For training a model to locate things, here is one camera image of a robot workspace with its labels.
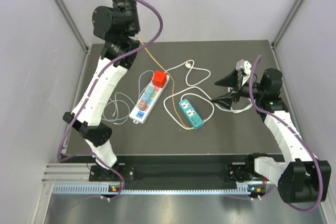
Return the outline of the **blue USB charger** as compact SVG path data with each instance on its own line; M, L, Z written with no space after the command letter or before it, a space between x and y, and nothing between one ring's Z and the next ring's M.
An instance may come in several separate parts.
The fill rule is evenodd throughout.
M145 93L144 96L143 96L143 100L145 100L145 101L150 100L150 98L151 98L151 95L148 94L148 93Z

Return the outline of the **green USB charger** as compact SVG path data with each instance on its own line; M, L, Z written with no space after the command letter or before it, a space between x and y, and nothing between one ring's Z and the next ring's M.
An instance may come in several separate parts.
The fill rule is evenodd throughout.
M146 92L147 92L147 94L152 95L154 90L155 90L154 86L148 86Z

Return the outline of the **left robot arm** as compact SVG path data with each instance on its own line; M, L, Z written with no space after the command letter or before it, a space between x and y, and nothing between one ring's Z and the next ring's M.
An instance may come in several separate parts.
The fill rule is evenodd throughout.
M104 47L83 97L71 112L63 115L63 120L88 143L102 166L102 176L114 180L119 168L110 143L112 129L101 120L112 92L137 56L131 54L112 63L118 56L139 47L139 41L133 39L140 31L137 4L134 0L112 0L112 7L99 6L94 10L92 24L93 34L104 40Z

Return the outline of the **red cube socket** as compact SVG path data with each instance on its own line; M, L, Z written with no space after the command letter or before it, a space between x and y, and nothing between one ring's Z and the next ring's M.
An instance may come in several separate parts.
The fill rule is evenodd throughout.
M167 82L167 74L165 72L161 72L159 70L156 70L154 72L154 76L152 78L152 84L155 87L163 88Z

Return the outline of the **white power strip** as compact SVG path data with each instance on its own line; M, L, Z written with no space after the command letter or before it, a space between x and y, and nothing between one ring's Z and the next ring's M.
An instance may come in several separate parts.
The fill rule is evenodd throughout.
M133 123L143 124L147 120L169 80L170 77L164 72L156 71L154 73L150 82L140 92L140 96L129 114Z

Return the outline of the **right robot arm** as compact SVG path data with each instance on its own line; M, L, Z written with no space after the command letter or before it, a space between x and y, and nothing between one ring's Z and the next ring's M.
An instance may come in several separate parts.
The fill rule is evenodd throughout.
M211 100L229 109L241 97L250 98L282 152L284 164L278 163L268 154L250 154L246 159L246 176L252 180L260 176L268 179L277 187L281 199L287 204L325 201L331 166L328 161L312 157L302 143L300 133L280 97L282 73L268 68L260 82L250 81L252 76L250 67L233 70L215 82L215 85L226 87L229 92Z

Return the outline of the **teal power strip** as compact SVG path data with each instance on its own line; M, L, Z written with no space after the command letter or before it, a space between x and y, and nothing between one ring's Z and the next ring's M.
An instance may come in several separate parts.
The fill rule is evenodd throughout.
M203 127L204 120L200 115L195 111L194 107L191 105L188 99L183 99L179 102L179 108L186 116L188 122L191 124L191 127L185 127L182 125L182 128L185 130L198 130Z

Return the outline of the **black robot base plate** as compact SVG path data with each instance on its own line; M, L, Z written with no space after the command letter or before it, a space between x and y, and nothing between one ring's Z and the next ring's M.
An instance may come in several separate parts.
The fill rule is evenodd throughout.
M119 155L113 166L129 190L233 189L253 173L266 153L222 155Z

